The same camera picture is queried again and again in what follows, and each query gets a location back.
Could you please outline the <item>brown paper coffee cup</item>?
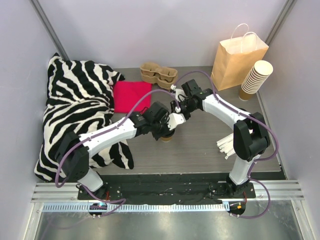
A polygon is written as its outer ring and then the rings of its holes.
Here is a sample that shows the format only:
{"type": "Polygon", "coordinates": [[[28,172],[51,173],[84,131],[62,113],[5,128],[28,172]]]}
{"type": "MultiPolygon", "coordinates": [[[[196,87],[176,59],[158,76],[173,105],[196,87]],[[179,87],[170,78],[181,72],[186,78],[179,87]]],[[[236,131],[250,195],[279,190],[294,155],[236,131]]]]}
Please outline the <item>brown paper coffee cup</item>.
{"type": "Polygon", "coordinates": [[[164,142],[164,143],[167,143],[167,142],[170,142],[172,140],[173,136],[162,136],[160,139],[164,142]]]}

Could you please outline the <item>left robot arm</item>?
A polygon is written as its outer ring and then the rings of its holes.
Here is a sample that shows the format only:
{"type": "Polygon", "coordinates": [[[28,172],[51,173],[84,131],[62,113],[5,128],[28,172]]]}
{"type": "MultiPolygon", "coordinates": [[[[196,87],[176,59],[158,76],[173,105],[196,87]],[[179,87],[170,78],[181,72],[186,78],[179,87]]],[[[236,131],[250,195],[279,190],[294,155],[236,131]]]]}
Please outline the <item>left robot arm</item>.
{"type": "Polygon", "coordinates": [[[56,152],[57,172],[64,172],[64,180],[55,177],[56,187],[66,182],[77,182],[80,191],[100,200],[106,199],[108,184],[91,169],[89,160],[107,149],[114,149],[122,141],[151,133],[155,140],[170,138],[182,119],[181,114],[169,111],[161,102],[153,103],[149,108],[131,111],[119,121],[99,130],[77,135],[69,132],[62,139],[56,152]]]}

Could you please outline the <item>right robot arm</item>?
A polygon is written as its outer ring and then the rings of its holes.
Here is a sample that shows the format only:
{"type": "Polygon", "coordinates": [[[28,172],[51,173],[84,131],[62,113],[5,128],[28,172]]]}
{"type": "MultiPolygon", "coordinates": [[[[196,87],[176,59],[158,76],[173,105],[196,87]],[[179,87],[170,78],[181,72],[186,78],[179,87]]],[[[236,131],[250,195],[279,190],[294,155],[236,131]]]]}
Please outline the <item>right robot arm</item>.
{"type": "Polygon", "coordinates": [[[175,91],[172,101],[168,128],[173,131],[185,123],[195,110],[211,114],[233,130],[233,149],[236,159],[226,178],[226,194],[236,198],[241,196],[249,185],[249,171],[254,161],[259,159],[270,146],[270,137],[264,127],[264,117],[256,112],[250,114],[226,102],[212,89],[201,89],[194,79],[182,84],[175,91]]]}

